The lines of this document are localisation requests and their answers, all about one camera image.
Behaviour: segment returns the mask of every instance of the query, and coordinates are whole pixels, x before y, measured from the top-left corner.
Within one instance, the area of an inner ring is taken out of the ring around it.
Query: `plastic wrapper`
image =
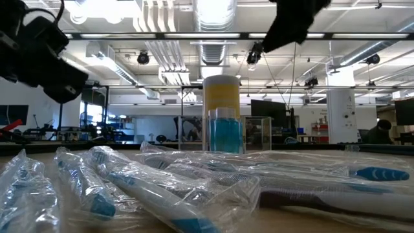
[[[263,207],[413,232],[414,187],[409,180],[412,169],[399,159],[357,157],[355,153],[347,151],[335,157],[281,151],[248,155],[165,151],[143,153],[139,161],[155,166],[163,163],[166,172],[191,179],[212,179],[223,186],[259,177]]]
[[[109,147],[93,148],[90,161],[102,177],[178,232],[234,232],[259,197],[257,177],[222,186],[133,162]]]
[[[44,170],[24,150],[6,164],[0,175],[0,232],[59,232],[58,196]]]
[[[153,227],[160,223],[135,198],[102,179],[83,156],[75,155],[65,148],[59,148],[55,156],[63,183],[61,189],[70,188],[76,197],[68,200],[72,205],[67,214],[69,225],[120,232]]]

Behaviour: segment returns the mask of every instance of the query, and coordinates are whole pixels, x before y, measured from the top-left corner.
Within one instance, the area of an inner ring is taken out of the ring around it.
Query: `cable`
[[[54,21],[54,24],[58,24],[60,19],[62,18],[63,12],[65,11],[65,0],[60,0],[60,9],[58,12],[58,16],[56,16],[56,19]]]
[[[246,54],[245,54],[245,58],[243,58],[243,61],[240,63],[239,70],[237,71],[237,73],[236,73],[235,75],[240,74],[241,67],[243,66],[243,64],[244,64],[244,62],[245,62],[245,60],[246,60],[246,58],[247,58],[247,54],[248,54],[248,52],[246,52]]]
[[[278,89],[280,96],[282,96],[282,100],[283,100],[283,102],[286,104],[285,98],[283,97],[282,92],[280,91],[279,86],[278,86],[278,84],[276,83],[276,80],[275,80],[275,79],[274,79],[274,77],[273,77],[272,71],[270,70],[269,63],[267,63],[267,59],[266,59],[265,54],[263,54],[263,57],[265,58],[266,65],[267,65],[267,68],[269,69],[270,75],[272,76],[272,79],[273,79],[273,81],[274,81],[274,85],[275,85],[275,86],[276,86],[276,88]]]
[[[293,53],[292,85],[290,86],[289,102],[287,104],[287,109],[289,109],[289,107],[290,107],[290,99],[292,98],[293,83],[294,83],[294,80],[295,80],[295,64],[296,64],[296,43],[295,43],[295,51]]]

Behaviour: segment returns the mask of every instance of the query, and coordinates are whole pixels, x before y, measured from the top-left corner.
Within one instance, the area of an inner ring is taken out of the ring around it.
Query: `table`
[[[326,137],[326,136],[320,136],[320,135],[298,135],[298,140],[302,143],[306,143],[305,139],[308,139],[307,143],[311,143],[315,138],[319,137]]]
[[[133,156],[138,153],[138,151],[121,151],[128,157]],[[300,151],[303,153],[318,153],[318,154],[329,154],[329,155],[343,155],[343,151]],[[376,155],[373,153],[366,153],[369,156],[382,156]],[[54,153],[40,153],[35,155],[28,155],[32,159],[39,160],[44,162],[46,165],[45,176],[52,180],[52,183],[56,186],[59,183],[59,178],[57,174],[56,165],[53,161]],[[0,157],[0,168],[8,162],[12,157]],[[411,157],[404,157],[410,164],[414,164],[414,159]],[[102,227],[95,228],[77,228],[76,230],[73,227],[69,226],[65,221],[62,224],[61,233],[71,233],[71,232],[81,232],[81,233],[110,233],[109,231]],[[146,229],[135,229],[123,231],[126,233],[173,233],[174,231],[169,229],[163,224],[157,225],[155,228],[146,228]],[[371,230],[366,228],[358,228],[351,225],[346,225],[333,221],[326,218],[320,218],[316,216],[310,216],[305,214],[298,214],[294,212],[287,212],[284,210],[273,210],[273,209],[257,209],[251,217],[245,219],[239,227],[237,233],[251,233],[251,232],[261,232],[261,233],[275,233],[275,232],[300,232],[300,233],[317,233],[317,232],[339,232],[339,233],[351,233],[351,232],[361,232],[361,233],[375,233],[375,232],[385,232],[381,230]]]

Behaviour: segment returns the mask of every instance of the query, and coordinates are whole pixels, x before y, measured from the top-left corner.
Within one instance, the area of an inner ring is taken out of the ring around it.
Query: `support column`
[[[327,74],[328,86],[355,86],[352,67],[343,67],[336,71],[339,72]],[[329,144],[358,142],[354,89],[328,90],[327,109]]]
[[[63,105],[62,127],[79,127],[80,102],[81,95]]]

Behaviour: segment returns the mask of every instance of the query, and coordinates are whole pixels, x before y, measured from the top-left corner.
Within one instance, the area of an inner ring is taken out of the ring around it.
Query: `person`
[[[366,144],[392,144],[388,131],[391,129],[391,122],[388,120],[379,120],[374,128],[368,131],[363,143]]]

